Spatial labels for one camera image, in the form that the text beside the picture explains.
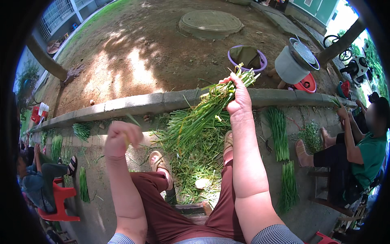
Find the black pants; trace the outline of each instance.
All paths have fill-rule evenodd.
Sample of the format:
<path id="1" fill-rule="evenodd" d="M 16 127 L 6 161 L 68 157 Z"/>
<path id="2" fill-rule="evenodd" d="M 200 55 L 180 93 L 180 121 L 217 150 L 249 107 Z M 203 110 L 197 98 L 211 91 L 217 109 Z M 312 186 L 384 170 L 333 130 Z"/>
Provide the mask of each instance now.
<path id="1" fill-rule="evenodd" d="M 330 167 L 330 201 L 335 205 L 345 206 L 342 195 L 348 186 L 349 178 L 354 176 L 351 173 L 351 162 L 347 159 L 344 133 L 337 135 L 336 145 L 315 153 L 313 160 L 315 167 Z"/>

